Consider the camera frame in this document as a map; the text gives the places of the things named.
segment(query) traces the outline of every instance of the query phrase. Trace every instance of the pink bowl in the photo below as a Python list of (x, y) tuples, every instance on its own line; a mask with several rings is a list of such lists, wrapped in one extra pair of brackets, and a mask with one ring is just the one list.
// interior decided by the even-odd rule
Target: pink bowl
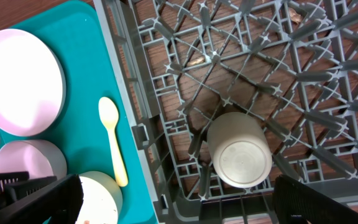
[(16, 136), (45, 131), (63, 108), (66, 81), (53, 52), (36, 36), (0, 31), (0, 128)]
[(0, 150), (0, 173), (28, 171), (30, 179), (66, 176), (63, 153), (44, 140), (13, 141)]

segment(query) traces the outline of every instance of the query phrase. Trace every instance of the plastic spoon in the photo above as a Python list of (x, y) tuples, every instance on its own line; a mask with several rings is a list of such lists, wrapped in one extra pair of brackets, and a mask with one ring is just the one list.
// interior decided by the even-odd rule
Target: plastic spoon
[(124, 162), (122, 161), (121, 153), (116, 138), (116, 126), (119, 119), (119, 114), (116, 105), (107, 97), (102, 97), (99, 100), (99, 115), (102, 124), (107, 129), (110, 141), (110, 150), (112, 157), (112, 166), (114, 174), (116, 175), (116, 182), (118, 186), (125, 187), (128, 184), (127, 171), (125, 170)]

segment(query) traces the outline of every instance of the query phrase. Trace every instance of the gray plastic dish rack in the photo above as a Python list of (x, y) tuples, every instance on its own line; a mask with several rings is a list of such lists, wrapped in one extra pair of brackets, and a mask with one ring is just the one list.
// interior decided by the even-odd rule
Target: gray plastic dish rack
[[(316, 0), (303, 3), (273, 0), (257, 6), (255, 0), (242, 0), (237, 4), (230, 0), (215, 0), (212, 8), (206, 2), (198, 3), (197, 14), (190, 11), (194, 1), (184, 0), (182, 4), (175, 4), (166, 0), (152, 0), (158, 16), (139, 21), (135, 13), (136, 1), (124, 3), (119, 0), (94, 0), (158, 221), (222, 223), (243, 219), (247, 223), (252, 215), (268, 214), (274, 223), (277, 222), (272, 208), (273, 180), (267, 178), (250, 189), (226, 189), (213, 172), (212, 163), (199, 160), (208, 126), (227, 106), (234, 106), (253, 116), (263, 124), (264, 131), (269, 130), (280, 139), (280, 146), (272, 154), (273, 168), (278, 168), (281, 173), (302, 181), (338, 202), (358, 202), (358, 84), (351, 88), (349, 79), (350, 74), (358, 78), (358, 59), (354, 59), (358, 53), (358, 31), (349, 29), (358, 23), (358, 0)], [(234, 12), (215, 19), (216, 12), (222, 6)], [(176, 12), (172, 14), (176, 18), (175, 27), (170, 27), (159, 16), (163, 7)], [(272, 17), (255, 16), (254, 12), (263, 9), (271, 9)], [(290, 14), (294, 12), (302, 18), (296, 29), (293, 29), (290, 20)], [(186, 17), (198, 25), (179, 30)], [(228, 20), (234, 21), (230, 31), (217, 28), (217, 24)], [(264, 31), (253, 39), (250, 22), (264, 27)], [(199, 35), (192, 42), (182, 40), (181, 36), (189, 32), (198, 32)], [(211, 32), (225, 38), (220, 49), (212, 44)], [(343, 50), (343, 39), (352, 42), (347, 51)], [(240, 51), (223, 56), (229, 41), (235, 43)], [(185, 60), (180, 60), (175, 43), (188, 47)], [(168, 55), (169, 64), (165, 65), (163, 75), (153, 74), (146, 50), (155, 44), (163, 44)], [(284, 46), (276, 57), (263, 54), (263, 49), (276, 45)], [(297, 49), (313, 52), (304, 66), (301, 66)], [(201, 63), (188, 64), (193, 54), (203, 56)], [(240, 56), (245, 56), (241, 69), (225, 64), (225, 61)], [(264, 78), (260, 82), (243, 72), (252, 57), (270, 65), (269, 71), (262, 74)], [(291, 66), (285, 60), (288, 57)], [(309, 71), (320, 59), (327, 60), (333, 66)], [(216, 65), (232, 74), (227, 91), (218, 91), (206, 84)], [(202, 79), (190, 74), (190, 70), (201, 67), (208, 68)], [(269, 77), (277, 71), (285, 72), (294, 80), (287, 90), (282, 89), (279, 83), (268, 82)], [(178, 82), (182, 77), (191, 78), (198, 84), (198, 89), (189, 100), (181, 97)], [(236, 102), (229, 93), (238, 79), (257, 90), (247, 106)], [(320, 92), (319, 97), (311, 103), (306, 90), (308, 86)], [(207, 88), (220, 97), (212, 114), (204, 113), (194, 104), (201, 88)], [(296, 92), (299, 94), (300, 105), (294, 102)], [(177, 95), (180, 99), (177, 119), (168, 120), (165, 116), (161, 96), (169, 94)], [(280, 102), (267, 118), (251, 110), (258, 95), (268, 95)], [(320, 103), (330, 99), (336, 99), (339, 106), (318, 109)], [(275, 119), (287, 107), (302, 114), (291, 129)], [(188, 120), (190, 111), (196, 111), (208, 123), (194, 130)], [(313, 124), (324, 128), (320, 136), (315, 136)], [(187, 161), (178, 160), (172, 141), (172, 136), (183, 133), (191, 139), (188, 148), (190, 159)], [(304, 133), (307, 141), (302, 140)], [(310, 153), (306, 157), (288, 159), (283, 155), (286, 150), (299, 144), (309, 149)], [(352, 156), (354, 166), (341, 159), (345, 155)], [(322, 166), (330, 167), (335, 178), (327, 178)], [(187, 177), (197, 178), (190, 190), (185, 190), (182, 181)]]

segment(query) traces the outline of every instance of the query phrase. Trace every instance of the dish rack grid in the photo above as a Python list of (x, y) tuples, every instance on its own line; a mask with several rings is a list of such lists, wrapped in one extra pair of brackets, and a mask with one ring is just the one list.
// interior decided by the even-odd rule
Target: dish rack grid
[[(246, 223), (258, 213), (276, 222), (270, 193), (281, 173), (358, 201), (358, 1), (150, 0), (154, 17), (141, 20), (145, 1), (94, 5), (159, 222)], [(165, 51), (150, 53), (158, 45)], [(265, 66), (246, 72), (254, 59)], [(226, 81), (211, 78), (217, 67)], [(198, 98), (211, 95), (205, 110)], [(230, 111), (254, 117), (272, 148), (271, 174), (249, 189), (227, 186), (208, 158), (208, 126)]]

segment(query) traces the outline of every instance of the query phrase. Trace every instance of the pink plate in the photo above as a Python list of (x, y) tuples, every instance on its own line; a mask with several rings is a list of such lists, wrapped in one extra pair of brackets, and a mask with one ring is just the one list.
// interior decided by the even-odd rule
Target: pink plate
[(36, 36), (0, 31), (0, 128), (16, 136), (45, 131), (62, 110), (66, 81), (53, 52)]

